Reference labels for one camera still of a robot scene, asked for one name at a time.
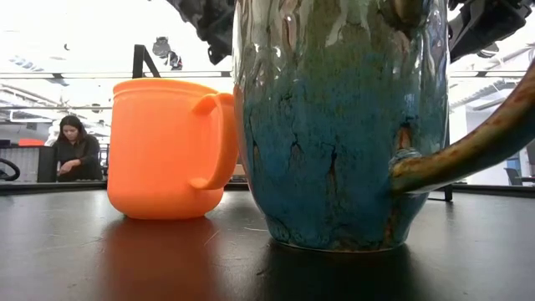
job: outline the red object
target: red object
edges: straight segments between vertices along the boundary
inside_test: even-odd
[[[43,146],[44,141],[38,139],[21,138],[18,141],[18,146]]]

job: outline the cable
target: cable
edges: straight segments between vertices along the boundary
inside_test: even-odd
[[[3,163],[5,165],[11,167],[15,171],[15,174],[12,175],[12,176],[0,176],[0,181],[1,180],[4,180],[4,181],[15,181],[20,177],[20,169],[18,169],[18,166],[16,166],[15,163],[13,163],[13,162],[11,162],[9,160],[6,160],[6,159],[2,159],[2,158],[0,158],[0,163]]]

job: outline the pitcher handle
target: pitcher handle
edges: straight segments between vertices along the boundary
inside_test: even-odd
[[[506,160],[533,139],[535,61],[505,102],[470,134],[433,155],[394,163],[392,192],[433,191]],[[400,151],[407,153],[406,148]]]
[[[231,94],[208,94],[191,108],[192,114],[209,115],[214,109],[219,114],[219,150],[214,171],[207,177],[189,180],[191,186],[202,190],[223,188],[232,177],[238,158],[237,128],[234,118],[234,97]]]

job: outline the ceiling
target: ceiling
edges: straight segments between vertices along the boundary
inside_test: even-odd
[[[449,13],[449,19],[458,14]],[[500,53],[492,59],[469,55],[450,66],[458,71],[502,69],[525,70],[532,56],[524,52],[503,62],[519,49],[535,44],[535,14],[527,25],[503,42]],[[0,70],[2,72],[48,73],[130,73],[134,44],[148,49],[156,37],[169,38],[171,48],[181,56],[183,71],[227,71],[231,58],[217,66],[210,63],[208,44],[202,42],[195,29],[182,22],[180,14],[166,0],[0,0]],[[170,70],[161,59],[153,56],[160,71]],[[26,69],[15,64],[24,62]],[[110,105],[112,87],[123,79],[6,79],[22,90],[61,105]],[[230,78],[185,78],[220,91],[232,92]],[[495,85],[497,79],[450,79],[451,99],[466,99],[481,89]],[[496,89],[477,100],[476,105],[496,100],[509,89]],[[78,112],[88,120],[110,122],[110,112],[91,115]]]

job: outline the table surface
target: table surface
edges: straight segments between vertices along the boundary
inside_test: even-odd
[[[428,201],[405,246],[317,253],[273,242],[250,193],[206,218],[130,220],[105,191],[0,197],[0,299],[533,300],[535,200]]]

